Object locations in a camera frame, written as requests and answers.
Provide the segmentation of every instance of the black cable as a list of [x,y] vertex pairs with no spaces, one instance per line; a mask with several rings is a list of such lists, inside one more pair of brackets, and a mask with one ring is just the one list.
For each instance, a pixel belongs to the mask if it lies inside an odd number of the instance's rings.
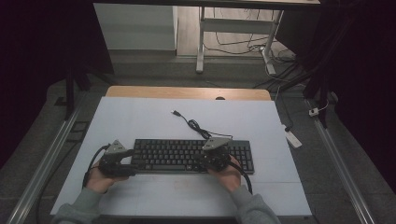
[[213,85],[213,86],[215,86],[215,87],[222,88],[220,85],[218,85],[218,84],[216,84],[216,83],[213,83],[213,82],[211,82],[211,81],[205,81],[205,83],[211,84],[211,85]]
[[247,189],[248,191],[253,194],[253,189],[251,187],[251,182],[250,182],[250,178],[248,177],[248,174],[245,173],[245,171],[238,165],[236,165],[235,163],[231,162],[231,161],[227,161],[227,163],[229,165],[231,165],[233,168],[235,168],[237,171],[239,171],[239,173],[241,173],[241,175],[245,178],[245,180],[247,181]]
[[289,121],[290,121],[290,125],[289,125],[289,126],[286,126],[286,129],[285,129],[285,131],[288,132],[288,131],[290,131],[290,129],[294,126],[294,122],[293,122],[293,120],[291,119],[290,112],[289,112],[289,110],[288,110],[288,107],[287,107],[286,104],[285,104],[285,101],[283,100],[283,96],[282,96],[282,93],[281,93],[281,92],[279,93],[279,96],[280,96],[280,100],[282,101],[283,106],[285,107],[286,115],[288,116],[288,119],[289,119]]
[[251,51],[253,51],[255,48],[252,48],[252,49],[250,49],[250,50],[248,50],[248,51],[244,51],[244,52],[230,52],[230,51],[226,51],[226,50],[222,50],[222,49],[210,49],[210,48],[208,48],[206,45],[205,45],[205,43],[203,43],[203,45],[204,45],[204,47],[206,48],[206,49],[208,49],[208,50],[215,50],[215,51],[220,51],[220,52],[223,52],[223,53],[228,53],[228,54],[247,54],[247,53],[250,53]]
[[279,57],[280,52],[277,54],[277,56],[275,56],[274,52],[270,49],[270,53],[272,54],[272,56],[270,56],[270,58],[276,63],[295,63],[296,62],[296,60],[292,59],[292,58],[285,57],[286,59],[283,59],[282,57]]
[[102,150],[106,150],[106,149],[108,149],[108,147],[110,147],[110,144],[108,144],[108,145],[106,145],[106,146],[102,146],[101,148],[99,148],[99,149],[96,151],[95,155],[93,155],[93,158],[92,158],[92,160],[91,160],[91,162],[90,162],[90,165],[88,166],[87,172],[85,172],[85,174],[84,174],[84,179],[82,180],[82,187],[81,187],[81,188],[84,188],[85,186],[87,186],[88,177],[90,177],[90,171],[91,171],[91,169],[93,168],[92,165],[93,165],[93,163],[95,162],[96,157],[99,155],[99,153],[100,153]]
[[[256,20],[259,19],[260,11],[261,11],[261,10],[259,9],[259,12],[258,12],[258,14],[257,14]],[[213,7],[213,18],[216,18],[216,8],[215,8],[215,7]],[[218,37],[218,32],[215,32],[215,35],[216,35],[216,40],[218,41],[218,44],[219,44],[219,45],[235,45],[235,44],[247,43],[247,47],[248,47],[248,48],[249,48],[249,45],[248,45],[248,44],[249,44],[250,42],[252,42],[252,41],[258,41],[258,40],[264,40],[264,39],[268,38],[268,36],[266,36],[266,37],[262,37],[262,38],[253,39],[253,40],[252,40],[253,35],[251,35],[249,40],[237,41],[237,42],[228,42],[228,43],[220,43],[219,37]]]
[[[184,120],[186,120],[186,118],[184,118],[176,110],[171,111],[171,113],[176,115],[176,116],[178,116],[178,117],[182,117]],[[211,134],[220,135],[220,136],[229,136],[229,137],[233,138],[233,136],[229,135],[229,134],[212,133],[212,132],[209,132],[209,131],[207,131],[205,129],[201,129],[199,124],[198,124],[198,122],[195,121],[194,119],[186,120],[186,123],[190,126],[190,128],[192,128],[193,130],[198,132],[204,139],[209,139],[212,136]]]
[[40,210],[40,204],[41,204],[41,199],[43,197],[44,191],[46,190],[48,184],[50,183],[51,179],[53,178],[53,176],[55,175],[55,173],[58,171],[59,167],[61,167],[62,163],[64,163],[64,160],[67,158],[67,156],[70,154],[70,152],[76,147],[76,145],[80,143],[80,142],[76,142],[75,144],[73,144],[73,146],[71,146],[69,148],[69,150],[66,152],[66,154],[64,155],[64,157],[61,159],[61,161],[59,161],[58,165],[55,167],[55,169],[53,169],[53,171],[51,172],[51,174],[49,175],[49,177],[46,179],[46,182],[43,185],[43,188],[40,190],[40,192],[38,193],[37,196],[37,202],[35,205],[35,222],[37,224],[40,223],[40,215],[39,215],[39,210]]
[[282,79],[282,80],[275,80],[275,82],[271,83],[266,89],[267,89],[269,92],[272,92],[272,88],[271,88],[271,87],[272,87],[273,85],[279,83],[280,81],[283,81],[283,80],[284,80],[286,77],[288,77],[294,70],[296,70],[296,69],[298,68],[298,66],[299,66],[299,64],[293,63],[291,69],[290,69],[288,72],[285,72],[285,73],[279,75],[278,77],[276,77],[276,78],[279,78],[279,79]]
[[[291,69],[293,66],[294,66],[294,63],[291,64],[289,67],[287,67],[285,70],[283,70],[281,73],[279,73],[279,76],[281,76],[282,74],[284,74],[285,72],[287,72],[287,71],[288,71],[289,69]],[[264,81],[264,82],[262,82],[262,83],[257,84],[256,86],[252,87],[252,89],[256,89],[256,88],[258,88],[259,86],[265,85],[265,84],[267,84],[268,82],[271,82],[271,81],[274,81],[274,80],[273,80],[273,79],[266,80],[266,81]]]

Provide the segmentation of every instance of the sleeve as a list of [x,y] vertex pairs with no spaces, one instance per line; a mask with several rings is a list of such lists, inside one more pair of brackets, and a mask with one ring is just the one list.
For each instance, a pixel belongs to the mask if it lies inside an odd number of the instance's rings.
[[103,194],[83,189],[73,204],[63,204],[51,223],[92,223],[100,216],[98,204]]
[[260,194],[251,195],[245,186],[231,193],[237,207],[236,220],[241,224],[280,224],[274,211],[264,202]]

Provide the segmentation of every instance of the white table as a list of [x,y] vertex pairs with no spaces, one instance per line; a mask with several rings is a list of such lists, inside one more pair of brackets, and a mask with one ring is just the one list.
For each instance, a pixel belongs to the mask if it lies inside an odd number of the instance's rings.
[[[93,154],[107,143],[119,139],[131,148],[136,138],[202,139],[171,110],[211,132],[249,140],[256,170],[250,176],[253,192],[278,216],[311,215],[274,102],[128,97],[101,100],[51,213],[77,198]],[[211,175],[137,175],[113,186],[100,208],[104,215],[139,217],[233,217],[235,212]]]

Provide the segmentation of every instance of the keyboard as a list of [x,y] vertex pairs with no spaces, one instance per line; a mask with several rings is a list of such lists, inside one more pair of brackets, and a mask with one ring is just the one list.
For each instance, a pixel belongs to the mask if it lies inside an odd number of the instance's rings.
[[[206,140],[135,139],[131,164],[138,164],[138,174],[207,173],[206,169],[192,158],[194,154],[204,153],[202,146],[205,143]],[[247,174],[254,173],[249,141],[233,140],[225,147]]]

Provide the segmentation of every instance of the metal rail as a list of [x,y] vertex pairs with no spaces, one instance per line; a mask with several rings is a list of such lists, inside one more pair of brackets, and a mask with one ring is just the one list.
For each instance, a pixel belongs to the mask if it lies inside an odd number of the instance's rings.
[[370,209],[361,195],[361,191],[358,186],[355,184],[347,165],[345,164],[342,155],[338,151],[337,146],[332,140],[332,136],[328,129],[324,129],[321,122],[318,118],[314,118],[315,126],[318,129],[318,133],[329,152],[329,155],[334,163],[335,170],[337,171],[341,181],[343,182],[346,193],[349,195],[353,206],[355,207],[356,214],[361,220],[362,224],[375,224],[375,220],[373,215],[370,212]]
[[33,175],[25,191],[20,197],[20,200],[12,211],[11,216],[7,221],[7,224],[23,223],[26,219],[38,193],[43,188],[43,185],[50,173],[53,163],[55,163],[55,160],[58,157],[62,146],[64,145],[64,141],[66,140],[67,135],[73,127],[73,124],[78,116],[81,106],[84,103],[86,95],[87,92],[80,93],[74,112],[71,114],[69,120],[64,121],[58,133],[56,134],[54,140],[52,141],[46,154],[44,155],[43,160],[38,165],[37,169],[35,170],[35,174]]

